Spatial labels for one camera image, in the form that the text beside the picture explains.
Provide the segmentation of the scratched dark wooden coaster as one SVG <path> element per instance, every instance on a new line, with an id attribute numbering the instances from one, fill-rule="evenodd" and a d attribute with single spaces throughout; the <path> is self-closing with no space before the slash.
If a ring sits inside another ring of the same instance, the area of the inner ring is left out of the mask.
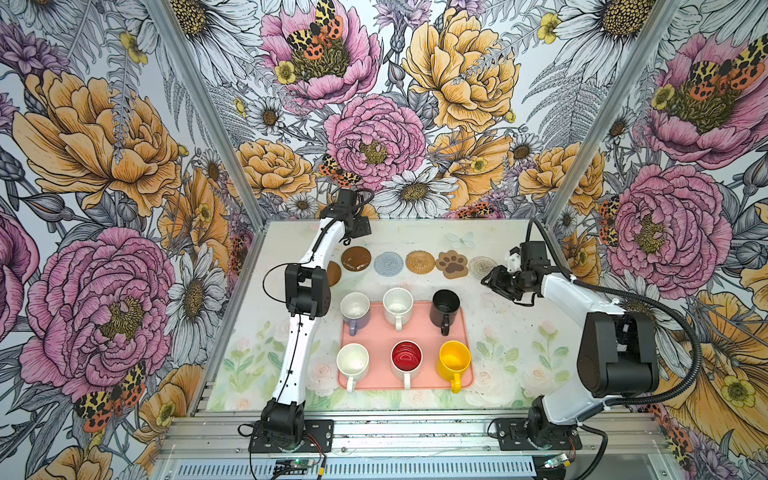
<path id="1" fill-rule="evenodd" d="M 367 269 L 372 262 L 370 251 L 363 246 L 347 248 L 341 255 L 341 265 L 350 272 L 360 272 Z"/>

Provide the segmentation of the beige woven small coaster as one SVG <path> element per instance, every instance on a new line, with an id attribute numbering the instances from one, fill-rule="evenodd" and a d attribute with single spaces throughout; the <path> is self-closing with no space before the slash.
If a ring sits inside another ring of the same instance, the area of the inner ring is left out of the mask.
<path id="1" fill-rule="evenodd" d="M 477 280 L 485 278 L 496 266 L 497 262 L 487 256 L 476 256 L 468 264 L 470 275 Z"/>

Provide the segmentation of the grey woven round coaster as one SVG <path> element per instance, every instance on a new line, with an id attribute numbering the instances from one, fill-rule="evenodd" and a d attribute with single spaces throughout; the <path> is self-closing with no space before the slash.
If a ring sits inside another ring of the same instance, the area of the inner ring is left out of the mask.
<path id="1" fill-rule="evenodd" d="M 396 252 L 383 252 L 374 260 L 374 270 L 383 277 L 395 277 L 404 268 L 403 258 Z"/>

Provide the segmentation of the large plain wooden coaster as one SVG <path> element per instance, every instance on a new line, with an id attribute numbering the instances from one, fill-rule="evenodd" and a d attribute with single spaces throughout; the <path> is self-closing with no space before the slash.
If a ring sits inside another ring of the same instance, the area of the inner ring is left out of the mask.
<path id="1" fill-rule="evenodd" d="M 335 286 L 342 276 L 342 270 L 339 264 L 330 261 L 327 267 L 328 282 L 331 287 Z"/>

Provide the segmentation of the brown paw shaped coaster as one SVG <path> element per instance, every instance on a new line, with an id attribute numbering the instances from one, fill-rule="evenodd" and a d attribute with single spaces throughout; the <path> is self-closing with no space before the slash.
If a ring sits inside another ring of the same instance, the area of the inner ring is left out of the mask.
<path id="1" fill-rule="evenodd" d="M 468 259 L 455 250 L 440 252 L 435 261 L 435 267 L 446 279 L 454 280 L 469 274 Z"/>

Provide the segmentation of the tan rattan round coaster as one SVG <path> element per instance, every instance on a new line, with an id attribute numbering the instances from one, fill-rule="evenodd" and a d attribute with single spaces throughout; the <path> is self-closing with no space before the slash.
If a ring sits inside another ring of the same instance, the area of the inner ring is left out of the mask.
<path id="1" fill-rule="evenodd" d="M 424 250 L 415 250 L 406 255 L 405 266 L 417 275 L 426 275 L 435 268 L 434 256 Z"/>

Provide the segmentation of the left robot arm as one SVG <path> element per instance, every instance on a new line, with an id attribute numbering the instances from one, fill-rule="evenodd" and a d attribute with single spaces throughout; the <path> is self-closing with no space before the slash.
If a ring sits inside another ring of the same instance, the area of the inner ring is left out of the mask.
<path id="1" fill-rule="evenodd" d="M 341 189 L 336 200 L 321 211 L 318 231 L 306 253 L 298 261 L 281 265 L 284 298 L 280 303 L 288 313 L 289 338 L 277 385 L 259 421 L 259 431 L 270 445 L 294 449 L 304 439 L 304 370 L 316 330 L 331 307 L 327 267 L 337 244 L 348 245 L 371 233 L 363 210 L 373 198 L 374 193 L 366 188 Z"/>

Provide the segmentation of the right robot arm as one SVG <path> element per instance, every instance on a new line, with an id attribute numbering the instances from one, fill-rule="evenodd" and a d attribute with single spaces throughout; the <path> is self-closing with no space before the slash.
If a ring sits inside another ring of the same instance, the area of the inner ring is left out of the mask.
<path id="1" fill-rule="evenodd" d="M 618 401 L 658 387 L 650 317 L 608 301 L 594 285 L 579 286 L 573 273 L 552 264 L 543 241 L 526 241 L 513 248 L 507 263 L 495 266 L 481 284 L 523 307 L 533 307 L 537 298 L 544 298 L 581 328 L 577 376 L 537 397 L 529 408 L 525 428 L 533 445 L 556 445 L 579 424 Z"/>

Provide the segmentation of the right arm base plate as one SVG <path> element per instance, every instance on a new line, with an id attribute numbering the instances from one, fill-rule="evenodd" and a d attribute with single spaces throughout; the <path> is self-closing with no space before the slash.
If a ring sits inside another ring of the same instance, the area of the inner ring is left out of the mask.
<path id="1" fill-rule="evenodd" d="M 487 434 L 497 440 L 502 451 L 582 449 L 575 425 L 535 427 L 522 417 L 502 417 L 491 421 Z"/>

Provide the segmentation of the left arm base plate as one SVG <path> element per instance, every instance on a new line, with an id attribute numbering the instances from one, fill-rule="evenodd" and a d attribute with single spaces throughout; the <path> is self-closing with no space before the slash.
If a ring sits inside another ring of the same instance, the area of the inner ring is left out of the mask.
<path id="1" fill-rule="evenodd" d="M 252 454 L 330 453 L 335 422 L 330 419 L 305 420 L 302 425 L 278 428 L 262 421 L 254 423 L 249 435 Z"/>

